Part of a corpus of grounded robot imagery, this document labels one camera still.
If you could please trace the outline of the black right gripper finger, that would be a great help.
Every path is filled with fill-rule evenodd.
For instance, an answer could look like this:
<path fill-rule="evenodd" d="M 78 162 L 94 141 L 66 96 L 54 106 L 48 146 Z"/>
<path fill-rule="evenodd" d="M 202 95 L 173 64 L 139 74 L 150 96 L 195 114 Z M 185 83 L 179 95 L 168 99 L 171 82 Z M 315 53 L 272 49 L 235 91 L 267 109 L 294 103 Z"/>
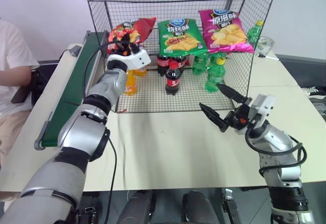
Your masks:
<path fill-rule="evenodd" d="M 234 100 L 237 103 L 244 104 L 248 101 L 248 97 L 241 95 L 239 92 L 237 92 L 236 90 L 234 90 L 233 88 L 227 85 L 217 84 L 216 86 L 218 87 L 218 89 L 223 95 L 225 95 L 227 98 L 231 100 Z"/>
<path fill-rule="evenodd" d="M 227 130 L 227 128 L 229 127 L 227 125 L 227 123 L 225 122 L 224 119 L 222 119 L 220 117 L 220 115 L 211 107 L 203 104 L 203 103 L 199 103 L 199 106 L 202 110 L 202 112 L 206 115 L 206 117 L 212 122 L 214 123 L 221 132 L 225 132 Z"/>

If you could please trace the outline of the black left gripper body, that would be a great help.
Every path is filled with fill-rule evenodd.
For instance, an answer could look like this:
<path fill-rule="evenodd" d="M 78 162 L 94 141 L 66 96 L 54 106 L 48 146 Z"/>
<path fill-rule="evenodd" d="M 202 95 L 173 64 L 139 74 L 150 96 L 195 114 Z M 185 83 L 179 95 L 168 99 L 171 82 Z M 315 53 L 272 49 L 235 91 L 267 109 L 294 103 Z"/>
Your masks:
<path fill-rule="evenodd" d="M 121 48 L 120 44 L 117 44 L 116 54 L 121 56 L 129 56 L 131 54 L 136 54 L 136 53 L 131 52 L 130 45 L 128 46 L 128 48 Z"/>

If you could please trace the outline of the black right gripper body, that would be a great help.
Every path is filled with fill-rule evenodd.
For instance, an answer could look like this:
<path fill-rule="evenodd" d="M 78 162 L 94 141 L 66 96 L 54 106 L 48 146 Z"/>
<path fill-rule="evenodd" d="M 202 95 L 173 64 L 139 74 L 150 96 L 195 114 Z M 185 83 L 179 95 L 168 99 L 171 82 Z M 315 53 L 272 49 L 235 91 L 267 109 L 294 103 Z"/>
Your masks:
<path fill-rule="evenodd" d="M 221 132 L 225 132 L 229 127 L 232 127 L 238 131 L 244 129 L 249 123 L 249 104 L 252 98 L 249 97 L 246 101 L 234 111 L 229 111 L 227 116 L 223 119 L 224 125 L 220 129 Z"/>

